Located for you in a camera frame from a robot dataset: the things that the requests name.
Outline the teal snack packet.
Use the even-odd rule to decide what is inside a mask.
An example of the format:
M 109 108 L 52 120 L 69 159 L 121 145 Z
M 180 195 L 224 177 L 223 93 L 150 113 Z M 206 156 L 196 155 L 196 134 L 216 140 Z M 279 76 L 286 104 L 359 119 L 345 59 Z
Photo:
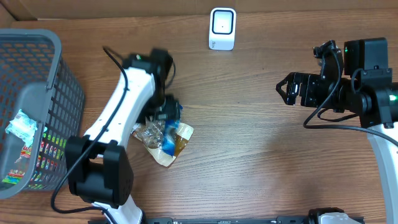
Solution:
M 26 147 L 31 147 L 33 145 L 35 133 L 38 130 L 38 122 L 31 119 L 22 110 L 19 110 L 15 117 L 10 120 L 4 128 L 6 134 L 13 134 L 23 141 Z

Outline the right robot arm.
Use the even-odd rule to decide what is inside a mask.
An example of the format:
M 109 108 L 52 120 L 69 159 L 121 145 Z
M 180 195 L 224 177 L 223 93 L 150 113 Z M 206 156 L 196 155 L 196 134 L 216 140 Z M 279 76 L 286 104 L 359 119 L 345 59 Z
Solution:
M 314 108 L 303 122 L 320 118 L 327 110 L 350 111 L 341 118 L 326 119 L 317 129 L 344 129 L 367 134 L 381 180 L 386 222 L 397 223 L 397 83 L 388 64 L 384 37 L 347 41 L 343 49 L 334 40 L 314 47 L 320 73 L 291 72 L 276 84 L 286 105 L 301 98 L 301 106 Z

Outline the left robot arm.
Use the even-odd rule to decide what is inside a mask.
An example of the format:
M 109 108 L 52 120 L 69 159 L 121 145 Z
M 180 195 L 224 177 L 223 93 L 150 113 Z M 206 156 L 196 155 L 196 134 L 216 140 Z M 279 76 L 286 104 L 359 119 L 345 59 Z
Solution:
M 63 181 L 71 194 L 90 204 L 89 210 L 101 211 L 106 223 L 146 223 L 131 196 L 134 177 L 126 147 L 136 124 L 180 119 L 180 103 L 165 94 L 175 63 L 167 50 L 152 49 L 116 65 L 120 79 L 104 110 L 82 137 L 66 142 Z

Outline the blue cookie packet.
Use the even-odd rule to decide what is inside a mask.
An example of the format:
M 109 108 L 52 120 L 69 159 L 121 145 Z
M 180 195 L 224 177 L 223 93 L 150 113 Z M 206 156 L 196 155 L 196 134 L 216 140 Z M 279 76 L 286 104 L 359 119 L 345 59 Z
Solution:
M 176 132 L 178 130 L 179 120 L 166 120 L 163 132 L 162 150 L 164 153 L 174 156 L 176 145 Z

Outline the beige cookie pouch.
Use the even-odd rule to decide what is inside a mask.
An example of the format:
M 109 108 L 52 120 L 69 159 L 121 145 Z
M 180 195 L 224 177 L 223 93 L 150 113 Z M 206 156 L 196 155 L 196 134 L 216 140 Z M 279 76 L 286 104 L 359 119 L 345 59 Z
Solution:
M 131 134 L 143 143 L 158 164 L 170 167 L 193 132 L 193 127 L 179 120 L 146 120 L 144 124 L 135 124 Z

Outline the green gummy candy bag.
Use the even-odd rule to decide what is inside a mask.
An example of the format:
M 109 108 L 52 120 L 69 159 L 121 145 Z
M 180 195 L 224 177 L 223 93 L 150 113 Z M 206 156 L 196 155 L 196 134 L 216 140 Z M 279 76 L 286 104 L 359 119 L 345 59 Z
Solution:
M 50 134 L 43 134 L 36 165 L 26 189 L 50 189 L 58 183 L 66 173 L 64 160 L 66 141 L 66 139 L 56 138 Z M 23 146 L 19 157 L 5 177 L 1 179 L 2 184 L 6 187 L 13 187 L 22 180 L 29 168 L 31 152 L 32 146 Z

